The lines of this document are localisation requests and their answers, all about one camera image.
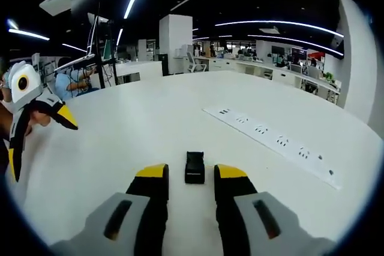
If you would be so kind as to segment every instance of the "black box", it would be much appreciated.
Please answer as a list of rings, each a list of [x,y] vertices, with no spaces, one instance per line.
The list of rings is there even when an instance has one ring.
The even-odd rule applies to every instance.
[[[204,152],[187,152],[187,163],[185,165],[185,183],[204,184]]]

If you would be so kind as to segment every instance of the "power strip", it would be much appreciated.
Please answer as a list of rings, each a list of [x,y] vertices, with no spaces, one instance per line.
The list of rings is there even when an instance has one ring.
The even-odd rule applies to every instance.
[[[285,159],[312,173],[335,189],[341,189],[339,178],[321,153],[305,147],[261,121],[232,109],[213,107],[203,109],[203,111],[279,153]]]

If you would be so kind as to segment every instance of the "round white table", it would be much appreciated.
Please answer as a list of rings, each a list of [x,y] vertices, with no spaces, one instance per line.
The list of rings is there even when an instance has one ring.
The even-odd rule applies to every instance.
[[[294,211],[313,237],[337,241],[369,200],[382,139],[343,109],[299,89],[230,71],[181,74],[103,89],[67,102],[78,131],[36,127],[23,154],[22,210],[48,244],[79,233],[86,217],[135,173],[168,163],[164,255],[221,255],[214,164],[245,171],[255,188]],[[275,127],[332,162],[342,189],[218,121],[202,109],[226,106]],[[184,183],[186,151],[204,151],[206,183]]]

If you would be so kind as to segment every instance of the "white pillar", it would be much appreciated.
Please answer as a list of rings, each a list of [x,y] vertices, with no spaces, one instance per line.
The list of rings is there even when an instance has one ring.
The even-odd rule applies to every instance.
[[[352,0],[340,0],[344,31],[341,93],[338,105],[368,123],[376,92],[376,44],[367,18]]]
[[[160,20],[159,48],[161,54],[168,54],[169,73],[182,73],[180,61],[174,59],[175,50],[183,44],[192,45],[192,17],[170,14]]]
[[[139,39],[137,42],[137,50],[139,61],[146,61],[146,39]]]

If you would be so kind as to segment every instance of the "penguin-shaped robot hand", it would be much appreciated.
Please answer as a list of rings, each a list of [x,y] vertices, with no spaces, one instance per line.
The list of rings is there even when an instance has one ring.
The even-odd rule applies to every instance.
[[[13,122],[8,152],[11,171],[19,181],[22,168],[25,132],[31,112],[49,115],[66,128],[77,130],[77,124],[68,107],[49,88],[43,89],[39,74],[25,61],[13,65],[9,82],[14,103]]]

